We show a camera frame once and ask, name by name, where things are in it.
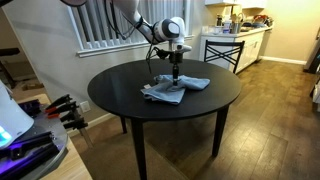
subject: gray cloth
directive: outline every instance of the gray cloth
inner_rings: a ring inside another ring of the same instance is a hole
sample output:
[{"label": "gray cloth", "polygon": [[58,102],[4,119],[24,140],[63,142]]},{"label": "gray cloth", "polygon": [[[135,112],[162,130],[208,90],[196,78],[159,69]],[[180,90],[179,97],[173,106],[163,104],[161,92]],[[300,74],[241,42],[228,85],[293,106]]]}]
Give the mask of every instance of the gray cloth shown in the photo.
[{"label": "gray cloth", "polygon": [[177,86],[173,85],[172,75],[159,75],[154,79],[158,83],[157,85],[148,89],[141,89],[144,98],[175,105],[181,102],[186,89],[202,90],[210,83],[209,79],[198,79],[184,75],[178,77]]}]

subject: hardwood floor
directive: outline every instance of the hardwood floor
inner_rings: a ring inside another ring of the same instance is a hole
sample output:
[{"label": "hardwood floor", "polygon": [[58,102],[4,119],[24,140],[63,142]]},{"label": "hardwood floor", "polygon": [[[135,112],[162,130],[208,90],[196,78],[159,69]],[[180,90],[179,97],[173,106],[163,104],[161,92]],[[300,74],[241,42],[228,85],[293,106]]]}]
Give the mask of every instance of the hardwood floor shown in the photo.
[{"label": "hardwood floor", "polygon": [[145,140],[189,179],[319,179],[320,113],[302,65],[260,61],[238,74],[219,155],[215,114],[144,124]]}]

